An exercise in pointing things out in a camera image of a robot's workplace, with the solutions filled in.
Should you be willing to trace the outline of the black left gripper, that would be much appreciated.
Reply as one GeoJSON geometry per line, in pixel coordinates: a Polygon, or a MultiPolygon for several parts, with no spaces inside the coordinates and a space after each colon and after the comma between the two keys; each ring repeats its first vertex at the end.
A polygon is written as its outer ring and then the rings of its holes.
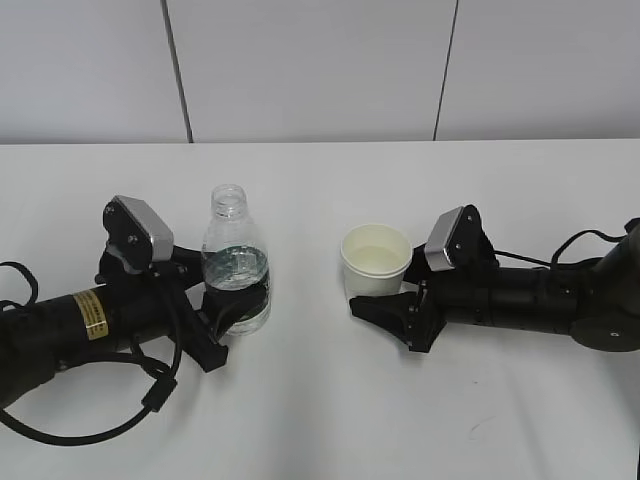
{"type": "Polygon", "coordinates": [[[121,263],[102,254],[97,292],[117,350],[161,336],[180,340],[182,351],[205,372],[224,366],[229,349],[220,339],[236,324],[257,316],[269,295],[262,283],[239,290],[206,285],[199,312],[186,291],[203,282],[201,252],[174,246],[170,259],[145,272],[127,274],[121,263]]]}

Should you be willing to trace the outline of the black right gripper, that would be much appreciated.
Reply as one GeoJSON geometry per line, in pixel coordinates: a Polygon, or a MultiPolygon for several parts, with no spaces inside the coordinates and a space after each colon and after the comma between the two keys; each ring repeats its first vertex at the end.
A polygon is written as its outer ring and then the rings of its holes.
{"type": "Polygon", "coordinates": [[[438,305],[437,285],[425,256],[425,244],[413,249],[403,281],[416,291],[386,296],[356,296],[351,314],[396,337],[412,352],[429,353],[446,321],[438,305]]]}

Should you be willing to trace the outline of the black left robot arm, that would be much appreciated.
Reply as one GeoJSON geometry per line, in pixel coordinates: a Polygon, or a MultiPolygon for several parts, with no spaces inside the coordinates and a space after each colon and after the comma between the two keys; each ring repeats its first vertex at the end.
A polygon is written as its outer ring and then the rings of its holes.
{"type": "Polygon", "coordinates": [[[172,258],[126,272],[122,261],[104,253],[96,287],[11,308],[1,315],[1,405],[74,368],[92,355],[123,351],[163,336],[205,372],[225,365],[220,342],[230,327],[268,299],[263,281],[235,291],[210,289],[200,309],[187,298],[202,283],[198,252],[177,247],[172,258]]]}

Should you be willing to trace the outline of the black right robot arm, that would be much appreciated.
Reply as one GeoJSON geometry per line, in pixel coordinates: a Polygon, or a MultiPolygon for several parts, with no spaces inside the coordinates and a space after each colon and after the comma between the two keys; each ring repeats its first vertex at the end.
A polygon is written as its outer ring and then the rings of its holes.
{"type": "Polygon", "coordinates": [[[414,292],[355,296],[353,316],[427,353],[449,323],[566,335],[605,352],[639,348],[639,221],[608,236],[613,249],[574,263],[559,258],[528,268],[499,264],[474,206],[440,216],[427,242],[414,250],[405,281],[414,292]]]}

